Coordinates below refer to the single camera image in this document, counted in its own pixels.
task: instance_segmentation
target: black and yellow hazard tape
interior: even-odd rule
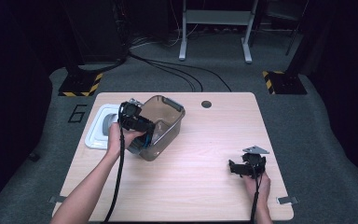
[[[280,75],[283,75],[284,72],[279,72],[279,71],[275,71],[275,72],[271,72],[271,71],[263,71],[263,77],[264,77],[264,80],[266,81],[266,85],[267,85],[267,89],[268,89],[268,92],[269,94],[275,94],[275,90],[274,90],[274,86],[272,85],[272,81],[271,79],[269,78],[269,75],[270,74],[280,74]]]
[[[91,81],[90,85],[86,86],[85,88],[82,88],[81,91],[79,91],[76,87],[72,89],[69,87],[67,88],[69,90],[59,91],[59,96],[92,96],[98,89],[98,85],[100,84],[102,77],[102,73],[97,75],[95,79]]]

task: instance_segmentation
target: dark background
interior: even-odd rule
[[[176,29],[168,1],[129,2],[133,7],[128,8],[127,19],[133,30],[151,31],[150,35],[164,39]],[[202,5],[201,1],[189,2],[192,2],[189,7]],[[207,2],[211,9],[248,7],[239,7],[239,1]],[[85,64],[126,57],[126,36],[120,36],[117,29],[92,26],[97,21],[117,19],[117,15],[108,10],[112,1],[99,3],[0,0],[0,190],[40,139],[50,96],[55,94],[48,76],[64,67],[68,58]],[[173,7],[180,22],[180,1],[173,1]],[[140,8],[157,13],[139,18]],[[100,17],[92,14],[93,10]],[[146,24],[154,25],[145,29]],[[122,27],[119,23],[116,25],[116,28]],[[318,40],[326,27],[324,42],[320,44]],[[106,35],[80,39],[83,35],[78,32],[86,34],[88,30]],[[302,30],[303,42],[289,68],[294,67],[294,73],[299,71],[318,47],[317,43],[322,45],[317,48],[320,60],[307,70],[309,78],[324,100],[339,143],[358,167],[358,1],[311,1]],[[334,158],[324,158],[324,155],[321,160],[334,162]]]

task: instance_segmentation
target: black cable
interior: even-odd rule
[[[148,63],[148,64],[150,64],[150,65],[152,65],[152,66],[155,66],[155,67],[158,68],[158,69],[161,69],[161,70],[163,70],[163,71],[165,71],[165,72],[168,72],[168,73],[170,73],[170,74],[173,74],[173,75],[175,75],[175,76],[178,76],[178,77],[184,79],[184,80],[191,86],[192,91],[195,91],[194,85],[193,85],[188,79],[186,79],[185,77],[182,77],[182,76],[180,76],[180,75],[178,75],[178,74],[175,74],[174,72],[168,71],[168,70],[166,70],[166,69],[164,69],[164,68],[172,69],[172,70],[174,70],[174,71],[177,71],[177,72],[186,74],[186,75],[192,77],[194,80],[196,80],[196,81],[199,83],[199,85],[200,85],[200,91],[203,91],[203,86],[202,86],[202,84],[200,83],[200,81],[197,80],[195,77],[191,76],[191,75],[190,75],[189,73],[187,73],[187,72],[184,72],[184,71],[182,71],[182,70],[179,70],[179,69],[176,69],[176,68],[173,68],[173,67],[169,67],[169,66],[165,66],[165,65],[162,65],[162,64],[158,64],[158,63],[151,62],[151,60],[144,59],[144,58],[139,57],[139,56],[137,56],[137,55],[134,55],[134,54],[132,54],[132,53],[129,53],[129,56],[132,57],[132,58],[134,58],[134,59],[136,59],[136,60],[139,60],[139,61]]]
[[[125,141],[124,141],[124,133],[123,133],[123,127],[121,126],[121,107],[118,108],[118,125],[120,129],[120,163],[118,165],[118,171],[117,171],[117,180],[116,180],[116,186],[115,186],[115,193],[113,196],[113,201],[110,205],[109,211],[106,215],[106,218],[103,223],[107,223],[109,221],[109,218],[112,216],[113,209],[115,208],[117,196],[118,196],[118,189],[120,188],[120,180],[121,180],[121,174],[123,171],[123,164],[124,164],[124,151],[125,151]]]
[[[137,55],[134,55],[132,54],[131,52],[129,52],[129,56],[132,57],[132,58],[141,58]],[[151,60],[151,59],[145,59],[145,58],[141,58],[142,60],[145,60],[145,61],[149,61],[151,63],[165,63],[165,64],[170,64],[170,65],[177,65],[177,66],[183,66],[183,67],[189,67],[189,68],[194,68],[194,69],[199,69],[199,70],[202,70],[202,71],[206,71],[206,72],[209,72],[209,73],[212,73],[213,75],[217,76],[222,82],[223,84],[225,84],[225,86],[228,88],[229,91],[232,91],[231,88],[228,86],[228,84],[219,76],[217,75],[215,72],[211,71],[211,70],[208,70],[208,69],[205,69],[205,68],[200,68],[200,67],[196,67],[196,66],[191,66],[191,65],[185,65],[185,64],[180,64],[180,63],[167,63],[167,62],[162,62],[162,61],[157,61],[157,60]]]
[[[65,16],[67,17],[71,27],[74,29],[74,31],[76,32],[77,36],[79,37],[79,39],[81,40],[81,42],[83,43],[83,45],[86,47],[86,49],[88,50],[88,52],[94,57],[94,59],[96,59],[98,61],[98,59],[95,57],[95,53],[92,52],[92,50],[90,49],[89,45],[86,43],[86,41],[83,38],[83,35],[81,33],[78,32],[78,30],[76,29],[76,26],[74,24],[74,21],[72,20],[72,17],[69,15],[68,10],[67,10],[67,5],[64,3],[64,1],[60,1],[60,4],[65,12]],[[116,67],[119,67],[120,65],[122,65],[124,62],[126,61],[125,57],[122,59],[117,59],[114,64],[112,65],[108,65],[106,67],[103,68],[99,68],[99,69],[93,69],[93,70],[86,70],[86,69],[82,69],[78,66],[77,67],[77,71],[79,73],[82,73],[82,75],[89,75],[89,74],[101,74],[103,72],[112,70]]]
[[[132,46],[132,47],[141,46],[141,45],[147,43],[149,39],[150,39],[150,37],[134,38],[134,39],[131,41],[131,46]]]
[[[190,85],[191,90],[192,90],[192,91],[195,91],[195,86],[193,85],[193,83],[191,83],[191,82],[190,82],[188,79],[186,79],[185,77],[179,76],[179,75],[177,75],[177,74],[175,74],[175,73],[173,73],[173,72],[171,72],[171,71],[168,71],[168,70],[166,70],[166,69],[164,69],[164,68],[161,68],[161,67],[158,66],[158,64],[151,63],[151,62],[148,62],[148,61],[146,61],[146,60],[142,60],[142,58],[139,58],[139,59],[138,59],[138,58],[135,58],[135,59],[140,60],[140,61],[142,61],[142,62],[144,62],[144,63],[148,63],[148,64],[150,64],[150,65],[152,65],[152,66],[154,66],[154,67],[156,67],[156,68],[158,68],[158,69],[160,69],[160,70],[162,70],[162,71],[164,71],[164,72],[168,72],[168,73],[170,73],[170,74],[173,74],[173,75],[175,75],[175,76],[178,76],[178,77],[184,79],[184,80]]]
[[[194,86],[194,84],[191,83],[187,78],[182,77],[182,76],[180,76],[180,75],[177,75],[177,74],[175,74],[174,72],[168,71],[168,70],[162,68],[162,67],[161,67],[160,65],[158,65],[158,64],[155,64],[155,63],[148,63],[148,64],[150,64],[150,65],[152,65],[152,66],[154,66],[154,67],[156,67],[156,68],[158,68],[158,69],[160,69],[160,70],[162,70],[162,71],[164,71],[164,72],[167,72],[167,73],[170,73],[170,74],[172,74],[172,75],[174,75],[174,76],[177,76],[177,77],[182,78],[184,81],[186,81],[186,82],[188,83],[188,85],[190,85],[191,91],[196,91],[196,87]]]
[[[210,33],[205,33],[205,31],[194,31],[190,35],[187,36],[187,39],[188,40],[197,40],[197,39],[203,38],[205,36],[220,35],[217,32],[215,32],[214,30],[209,31],[209,32]]]
[[[257,206],[257,200],[258,200],[258,190],[260,189],[260,184],[261,184],[261,180],[263,178],[263,176],[260,176],[260,183],[257,182],[257,174],[255,172],[255,168],[252,165],[252,170],[254,172],[254,176],[255,176],[255,196],[254,196],[254,201],[252,204],[252,213],[251,213],[251,224],[255,223],[255,210],[256,210],[256,206]]]

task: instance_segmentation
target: light wood tabletop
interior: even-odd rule
[[[134,98],[142,103],[162,95],[181,104],[186,115],[179,134],[154,160],[126,150],[117,204],[110,221],[242,221],[249,220],[252,202],[228,160],[243,163],[244,148],[269,151],[271,179],[268,207],[273,220],[289,220],[291,204],[278,204],[286,187],[255,96],[250,92],[104,92],[89,114],[76,154],[62,186],[67,196],[98,164],[105,151],[90,149],[85,138],[99,108]],[[201,103],[209,101],[210,108]],[[115,191],[118,162],[112,169],[90,221],[103,221]],[[53,214],[60,203],[56,204]]]

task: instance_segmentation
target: translucent plastic bin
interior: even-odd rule
[[[153,138],[149,147],[136,138],[128,150],[139,154],[146,161],[153,161],[179,134],[185,109],[174,100],[156,95],[142,106],[141,116],[150,119],[156,124]]]

